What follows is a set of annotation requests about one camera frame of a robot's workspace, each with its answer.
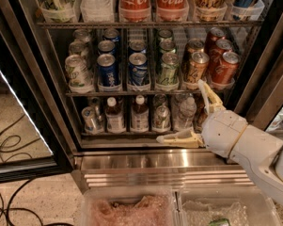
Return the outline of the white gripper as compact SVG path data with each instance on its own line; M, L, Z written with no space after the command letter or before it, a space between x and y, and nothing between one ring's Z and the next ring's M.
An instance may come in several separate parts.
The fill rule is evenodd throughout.
M163 145L186 148L199 148L205 145L211 152L228 158L248 122L233 111L225 110L222 100L205 81L199 79L197 84L205 111L210 114L203 122L201 134L186 129L174 134L158 136L156 140Z

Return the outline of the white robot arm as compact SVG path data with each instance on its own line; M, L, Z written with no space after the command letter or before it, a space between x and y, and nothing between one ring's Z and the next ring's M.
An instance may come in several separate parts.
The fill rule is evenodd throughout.
M250 125L247 120L223 106L222 100L200 80L198 87L204 100L206 120L198 134L185 129L158 136L164 145L195 148L238 163L249 179L275 202L283 205L283 140Z

